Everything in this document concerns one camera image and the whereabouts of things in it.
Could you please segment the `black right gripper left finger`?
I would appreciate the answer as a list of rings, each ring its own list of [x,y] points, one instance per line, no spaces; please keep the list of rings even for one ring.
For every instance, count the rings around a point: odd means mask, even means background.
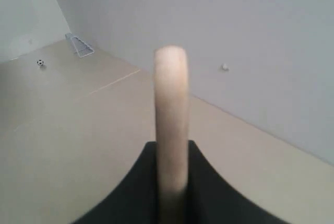
[[[156,143],[147,142],[119,185],[74,223],[157,223]]]

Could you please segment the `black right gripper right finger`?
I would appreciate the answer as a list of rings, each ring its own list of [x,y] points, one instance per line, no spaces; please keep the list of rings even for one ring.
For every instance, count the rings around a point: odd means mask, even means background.
[[[188,142],[187,223],[286,223],[243,196]]]

